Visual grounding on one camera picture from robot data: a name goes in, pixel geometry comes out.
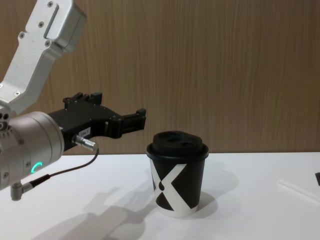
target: cable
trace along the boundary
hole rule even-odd
[[[46,175],[41,176],[33,181],[30,181],[29,183],[32,185],[32,188],[34,188],[34,187],[38,186],[39,184],[42,184],[43,182],[47,181],[51,177],[54,177],[54,176],[57,176],[60,174],[65,174],[65,173],[68,173],[68,172],[71,172],[74,170],[82,169],[82,168],[92,164],[97,159],[98,155],[99,155],[99,148],[96,149],[94,157],[89,162],[87,162],[83,165],[80,165],[80,166],[76,166],[76,167],[72,167],[72,168],[69,168],[66,170],[58,171],[53,174],[46,174]]]

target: wooden wall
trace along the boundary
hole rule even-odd
[[[35,2],[1,1],[0,79]],[[120,114],[147,108],[145,130],[100,138],[103,153],[144,153],[165,130],[199,135],[211,152],[320,151],[320,1],[75,2],[83,36],[28,111],[98,91]]]

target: gray metal cylinder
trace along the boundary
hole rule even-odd
[[[59,126],[43,112],[18,116],[9,125],[0,134],[0,190],[54,163],[65,148]]]

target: white tabletop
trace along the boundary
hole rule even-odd
[[[26,178],[77,166],[64,156]],[[320,203],[278,179],[320,196],[320,153],[210,154],[200,210],[161,215],[153,203],[145,155],[103,155],[92,165],[49,179],[19,202],[0,192],[1,240],[319,240]]]

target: black plastic lid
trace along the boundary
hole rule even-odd
[[[209,155],[208,147],[200,137],[183,131],[156,134],[146,150],[152,160],[168,164],[196,163]]]

